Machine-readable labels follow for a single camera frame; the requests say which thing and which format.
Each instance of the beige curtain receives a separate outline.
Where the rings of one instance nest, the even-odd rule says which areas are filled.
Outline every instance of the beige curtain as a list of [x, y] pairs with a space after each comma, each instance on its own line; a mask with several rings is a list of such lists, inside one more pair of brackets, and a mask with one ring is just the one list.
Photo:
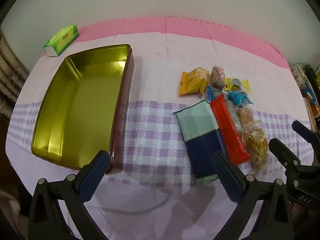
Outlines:
[[0, 30], [0, 114], [10, 119], [29, 72], [16, 59]]

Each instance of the small yellow packet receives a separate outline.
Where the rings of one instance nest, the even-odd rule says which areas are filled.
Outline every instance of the small yellow packet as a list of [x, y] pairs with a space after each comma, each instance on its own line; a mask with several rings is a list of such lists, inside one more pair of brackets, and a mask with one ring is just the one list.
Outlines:
[[182, 72], [179, 95], [199, 93], [203, 95], [208, 85], [209, 71], [197, 67], [191, 72]]
[[240, 80], [237, 78], [226, 78], [225, 91], [231, 90], [242, 90], [242, 92], [251, 93], [251, 89], [247, 79]]

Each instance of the tablecloth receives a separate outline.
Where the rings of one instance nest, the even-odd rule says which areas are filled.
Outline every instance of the tablecloth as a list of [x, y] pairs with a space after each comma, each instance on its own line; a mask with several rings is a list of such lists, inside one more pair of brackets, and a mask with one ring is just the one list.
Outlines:
[[[109, 239], [213, 239], [232, 214], [219, 180], [195, 187], [190, 164], [172, 112], [200, 101], [178, 96], [182, 71], [197, 66], [224, 68], [227, 77], [248, 79], [255, 119], [265, 123], [268, 139], [277, 137], [302, 164], [311, 164], [311, 146], [291, 128], [294, 120], [310, 127], [303, 98], [283, 55], [272, 45], [230, 28], [185, 18], [122, 19], [81, 28], [80, 36], [59, 56], [42, 56], [28, 77], [14, 108], [6, 153], [27, 190], [39, 178], [64, 179], [76, 171], [31, 153], [41, 101], [57, 68], [70, 54], [127, 43], [135, 69], [125, 134], [124, 169], [105, 175], [91, 201], [90, 215]], [[250, 163], [240, 166], [247, 174]], [[271, 155], [257, 178], [285, 180]], [[62, 212], [77, 237], [63, 202]], [[242, 236], [249, 234], [261, 203]]]

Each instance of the green tissue package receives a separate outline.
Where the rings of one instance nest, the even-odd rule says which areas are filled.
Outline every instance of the green tissue package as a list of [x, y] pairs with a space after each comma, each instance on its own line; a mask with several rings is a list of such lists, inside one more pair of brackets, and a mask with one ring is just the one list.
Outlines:
[[43, 48], [49, 57], [59, 56], [76, 37], [79, 36], [77, 26], [71, 24], [58, 31], [50, 40], [43, 45]]

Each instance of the silver bolt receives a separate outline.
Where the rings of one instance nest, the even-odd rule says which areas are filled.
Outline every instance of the silver bolt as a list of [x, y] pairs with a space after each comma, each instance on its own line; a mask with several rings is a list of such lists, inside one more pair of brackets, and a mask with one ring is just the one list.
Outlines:
[[247, 176], [245, 176], [246, 177], [246, 179], [248, 180], [248, 181], [254, 181], [254, 176], [252, 176], [252, 175], [247, 175]]
[[41, 179], [38, 180], [38, 183], [39, 183], [39, 184], [43, 184], [44, 182], [45, 182], [45, 179], [44, 179], [44, 178], [41, 178]]
[[276, 182], [277, 182], [279, 185], [282, 185], [282, 184], [283, 184], [282, 179], [276, 179]]
[[74, 174], [70, 174], [70, 175], [68, 175], [67, 180], [73, 181], [75, 179], [75, 177], [76, 176]]

